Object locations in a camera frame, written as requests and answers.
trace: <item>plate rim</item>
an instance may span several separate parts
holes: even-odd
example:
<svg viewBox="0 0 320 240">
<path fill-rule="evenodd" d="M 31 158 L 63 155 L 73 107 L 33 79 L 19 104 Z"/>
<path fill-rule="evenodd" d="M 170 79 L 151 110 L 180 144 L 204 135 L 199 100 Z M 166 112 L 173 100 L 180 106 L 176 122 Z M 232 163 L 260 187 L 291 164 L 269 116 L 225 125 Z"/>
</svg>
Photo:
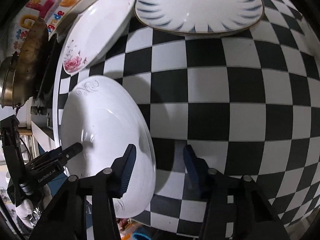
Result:
<svg viewBox="0 0 320 240">
<path fill-rule="evenodd" d="M 138 14 L 137 14 L 137 12 L 136 12 L 136 4 L 137 4 L 137 2 L 138 2 L 138 0 L 135 0 L 135 2 L 134 2 L 134 15 L 135 15 L 135 17 L 138 19 L 138 21 L 139 21 L 140 23 L 142 23 L 143 25 L 145 25 L 145 26 L 147 26 L 147 27 L 153 28 L 153 29 L 155 29 L 155 30 L 157 30 L 157 31 L 162 31 L 162 32 L 166 32 L 166 33 L 171 33 L 171 34 L 174 34 L 174 35 L 177 35 L 177 36 L 194 36 L 194 35 L 199 35 L 199 34 L 200 34 L 200 35 L 206 35 L 206 36 L 212 36 L 212 37 L 214 37 L 214 36 L 216 36 L 216 37 L 231 36 L 231 35 L 235 35 L 235 34 L 237 34 L 237 33 L 239 33 L 239 32 L 243 32 L 243 31 L 245 31 L 245 30 L 248 30 L 248 29 L 254 27 L 255 25 L 257 25 L 257 24 L 262 20 L 263 16 L 265 15 L 265 5 L 264 5 L 263 0 L 261 0 L 261 3 L 262 3 L 262 13 L 261 13 L 261 16 L 258 18 L 258 20 L 257 20 L 254 24 L 252 24 L 252 25 L 250 25 L 250 26 L 244 27 L 244 28 L 242 28 L 242 29 L 230 31 L 230 32 L 228 32 L 228 31 L 226 30 L 225 32 L 212 32 L 212 33 L 209 33 L 209 32 L 195 32 L 195 33 L 189 33 L 189 32 L 175 31 L 175 30 L 161 29 L 161 28 L 158 28 L 158 27 L 153 27 L 152 25 L 149 25 L 149 24 L 143 22 L 143 21 L 139 18 Z"/>
<path fill-rule="evenodd" d="M 85 78 L 84 80 L 79 82 L 69 93 L 75 92 L 75 89 L 77 88 L 78 85 L 82 85 L 84 82 L 88 82 L 88 80 L 90 80 L 90 79 L 92 79 L 94 77 L 103 78 L 103 79 L 108 80 L 109 82 L 113 83 L 115 86 L 120 86 L 120 88 L 122 88 L 124 90 L 126 98 L 129 100 L 129 102 L 131 103 L 132 107 L 134 107 L 136 109 L 136 111 L 137 111 L 138 122 L 143 126 L 145 135 L 146 135 L 148 143 L 149 143 L 149 150 L 150 150 L 150 155 L 151 155 L 151 164 L 152 164 L 152 167 L 153 167 L 152 190 L 150 191 L 150 196 L 149 196 L 149 199 L 151 201 L 151 199 L 152 199 L 152 197 L 154 195 L 154 192 L 155 192 L 155 187 L 156 187 L 156 156 L 155 156 L 154 147 L 153 147 L 153 143 L 152 143 L 152 139 L 151 139 L 151 134 L 150 134 L 150 131 L 148 130 L 147 123 L 146 123 L 146 121 L 145 121 L 145 119 L 144 119 L 144 117 L 142 115 L 142 112 L 140 111 L 137 103 L 133 100 L 131 95 L 116 80 L 114 80 L 112 78 L 109 78 L 107 76 L 104 76 L 104 75 L 92 75 L 92 76 L 89 76 L 89 77 Z M 61 119 L 60 133 L 62 133 L 62 119 Z"/>
</svg>

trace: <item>cable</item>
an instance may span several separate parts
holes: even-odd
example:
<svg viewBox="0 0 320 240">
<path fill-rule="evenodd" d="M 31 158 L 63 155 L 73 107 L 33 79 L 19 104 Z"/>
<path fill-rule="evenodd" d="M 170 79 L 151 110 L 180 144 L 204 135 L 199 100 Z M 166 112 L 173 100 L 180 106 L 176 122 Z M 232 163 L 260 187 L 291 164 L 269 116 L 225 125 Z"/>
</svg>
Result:
<svg viewBox="0 0 320 240">
<path fill-rule="evenodd" d="M 22 141 L 23 145 L 24 145 L 24 146 L 25 146 L 25 148 L 27 149 L 27 152 L 28 152 L 28 159 L 29 159 L 29 161 L 31 161 L 31 154 L 30 154 L 30 152 L 29 152 L 28 147 L 26 146 L 26 143 L 22 140 L 22 138 L 21 138 L 21 137 L 20 137 L 20 141 Z"/>
</svg>

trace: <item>plate with pink flower design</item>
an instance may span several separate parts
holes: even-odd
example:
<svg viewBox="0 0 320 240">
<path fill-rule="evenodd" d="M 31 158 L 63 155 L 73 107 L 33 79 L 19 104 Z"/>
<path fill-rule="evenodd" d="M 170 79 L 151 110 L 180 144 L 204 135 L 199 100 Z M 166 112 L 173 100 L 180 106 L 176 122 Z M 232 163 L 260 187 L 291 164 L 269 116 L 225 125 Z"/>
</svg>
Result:
<svg viewBox="0 0 320 240">
<path fill-rule="evenodd" d="M 135 0 L 98 0 L 84 11 L 69 31 L 63 67 L 74 75 L 98 63 L 128 25 Z"/>
</svg>

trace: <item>white square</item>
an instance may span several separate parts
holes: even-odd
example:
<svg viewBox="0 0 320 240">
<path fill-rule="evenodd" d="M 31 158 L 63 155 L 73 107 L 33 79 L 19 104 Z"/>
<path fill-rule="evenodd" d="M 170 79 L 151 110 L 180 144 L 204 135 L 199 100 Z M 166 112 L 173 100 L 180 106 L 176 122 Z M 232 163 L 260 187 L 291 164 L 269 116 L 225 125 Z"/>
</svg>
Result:
<svg viewBox="0 0 320 240">
<path fill-rule="evenodd" d="M 204 159 L 210 168 L 224 173 L 228 142 L 188 140 L 197 157 Z"/>
<path fill-rule="evenodd" d="M 285 171 L 290 154 L 291 140 L 264 143 L 259 175 Z"/>
<path fill-rule="evenodd" d="M 294 18 L 294 15 L 292 14 L 292 12 L 290 11 L 290 9 L 288 8 L 287 5 L 285 5 L 284 3 L 281 3 L 281 2 L 279 2 L 277 0 L 271 0 L 271 1 L 277 7 L 279 12 L 282 12 L 282 13 L 284 13 L 286 15 L 289 15 L 289 16 Z"/>
<path fill-rule="evenodd" d="M 187 68 L 185 40 L 152 46 L 152 72 L 179 68 Z"/>
<path fill-rule="evenodd" d="M 269 22 L 278 24 L 280 26 L 289 28 L 287 22 L 284 20 L 283 16 L 281 15 L 280 12 L 270 9 L 270 8 L 265 8 L 264 12 L 269 20 Z"/>
<path fill-rule="evenodd" d="M 164 231 L 177 233 L 179 218 L 150 212 L 150 226 Z"/>
<path fill-rule="evenodd" d="M 61 125 L 63 109 L 58 109 L 58 125 Z"/>
<path fill-rule="evenodd" d="M 307 45 L 306 37 L 303 34 L 297 32 L 295 30 L 292 30 L 292 29 L 291 29 L 291 33 L 294 37 L 294 40 L 297 43 L 298 49 L 304 53 L 312 55 L 312 53 L 310 52 L 310 49 Z"/>
<path fill-rule="evenodd" d="M 150 103 L 151 73 L 124 77 L 122 86 L 137 104 Z"/>
<path fill-rule="evenodd" d="M 311 107 L 293 106 L 292 139 L 310 138 Z"/>
<path fill-rule="evenodd" d="M 222 38 L 227 66 L 261 68 L 258 52 L 253 40 Z"/>
<path fill-rule="evenodd" d="M 278 191 L 277 197 L 282 197 L 296 192 L 301 179 L 303 168 L 286 171 Z"/>
<path fill-rule="evenodd" d="M 291 8 L 297 10 L 297 8 L 293 5 L 293 3 L 289 0 L 282 0 L 287 6 L 290 6 Z"/>
<path fill-rule="evenodd" d="M 157 169 L 155 194 L 169 198 L 182 199 L 184 174 L 185 173 Z"/>
<path fill-rule="evenodd" d="M 112 78 L 122 78 L 124 69 L 124 56 L 125 53 L 108 58 L 104 62 L 103 75 Z"/>
<path fill-rule="evenodd" d="M 188 102 L 229 103 L 227 68 L 188 68 Z"/>
<path fill-rule="evenodd" d="M 69 86 L 70 86 L 70 77 L 61 79 L 59 94 L 69 93 Z"/>
<path fill-rule="evenodd" d="M 275 30 L 269 22 L 260 21 L 258 24 L 250 28 L 250 32 L 254 40 L 279 44 Z"/>
<path fill-rule="evenodd" d="M 294 218 L 292 219 L 292 221 L 295 221 L 295 220 L 303 217 L 303 215 L 307 212 L 307 210 L 308 210 L 308 208 L 309 208 L 309 206 L 310 206 L 310 204 L 311 204 L 311 201 L 312 201 L 312 200 L 310 200 L 309 202 L 305 203 L 304 205 L 302 205 L 302 206 L 299 208 L 298 212 L 296 213 L 296 215 L 294 216 Z"/>
<path fill-rule="evenodd" d="M 182 200 L 179 218 L 201 223 L 203 221 L 206 206 L 206 202 Z"/>
<path fill-rule="evenodd" d="M 302 205 L 302 203 L 303 203 L 303 201 L 309 191 L 309 188 L 310 187 L 307 187 L 307 188 L 300 190 L 294 194 L 289 206 L 286 209 L 286 212 Z"/>
<path fill-rule="evenodd" d="M 152 46 L 153 30 L 150 27 L 138 29 L 129 33 L 125 52 L 131 52 L 138 49 L 144 49 Z"/>
<path fill-rule="evenodd" d="M 152 137 L 186 140 L 188 103 L 151 104 L 150 134 Z"/>
<path fill-rule="evenodd" d="M 316 173 L 313 176 L 313 180 L 311 182 L 311 185 L 317 183 L 318 181 L 320 181 L 320 163 L 318 163 L 317 169 L 316 169 Z"/>
<path fill-rule="evenodd" d="M 284 45 L 281 45 L 281 49 L 288 67 L 288 72 L 306 77 L 306 68 L 300 51 Z"/>
<path fill-rule="evenodd" d="M 267 104 L 292 105 L 292 92 L 288 72 L 262 69 Z"/>
<path fill-rule="evenodd" d="M 230 104 L 229 141 L 264 141 L 265 104 Z"/>
<path fill-rule="evenodd" d="M 311 106 L 320 107 L 320 81 L 308 78 Z"/>
</svg>

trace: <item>white ceramic plate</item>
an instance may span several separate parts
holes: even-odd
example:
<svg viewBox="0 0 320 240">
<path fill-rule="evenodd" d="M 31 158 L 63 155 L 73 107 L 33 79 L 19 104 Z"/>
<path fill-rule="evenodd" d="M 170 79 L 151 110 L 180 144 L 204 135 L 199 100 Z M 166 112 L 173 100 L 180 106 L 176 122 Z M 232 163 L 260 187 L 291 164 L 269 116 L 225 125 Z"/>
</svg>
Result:
<svg viewBox="0 0 320 240">
<path fill-rule="evenodd" d="M 61 121 L 61 145 L 65 149 L 76 142 L 84 150 L 68 161 L 67 168 L 79 178 L 110 167 L 133 143 L 137 159 L 127 192 L 120 200 L 114 199 L 116 217 L 134 217 L 146 209 L 156 183 L 151 136 L 138 106 L 113 79 L 91 76 L 69 93 Z"/>
<path fill-rule="evenodd" d="M 76 74 L 94 65 L 115 44 L 131 18 L 135 0 L 98 0 L 71 29 L 63 52 L 63 67 Z"/>
<path fill-rule="evenodd" d="M 262 0 L 137 0 L 138 19 L 176 33 L 234 33 L 258 22 Z"/>
</svg>

